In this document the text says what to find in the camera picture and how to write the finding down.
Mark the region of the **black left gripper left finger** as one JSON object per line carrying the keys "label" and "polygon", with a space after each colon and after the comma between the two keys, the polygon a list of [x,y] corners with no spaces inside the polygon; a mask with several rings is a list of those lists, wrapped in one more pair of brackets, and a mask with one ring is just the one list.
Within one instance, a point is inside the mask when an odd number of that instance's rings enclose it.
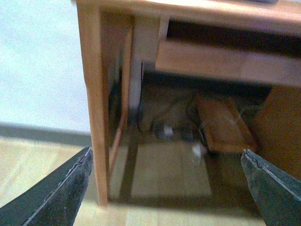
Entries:
{"label": "black left gripper left finger", "polygon": [[72,226],[93,166],[86,147],[0,209],[2,226]]}

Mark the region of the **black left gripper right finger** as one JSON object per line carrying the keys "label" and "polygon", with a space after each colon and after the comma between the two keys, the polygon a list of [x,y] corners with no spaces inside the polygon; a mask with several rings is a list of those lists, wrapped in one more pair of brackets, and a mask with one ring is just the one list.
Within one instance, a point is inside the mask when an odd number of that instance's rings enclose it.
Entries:
{"label": "black left gripper right finger", "polygon": [[267,226],[301,224],[301,182],[249,149],[241,165],[248,188]]}

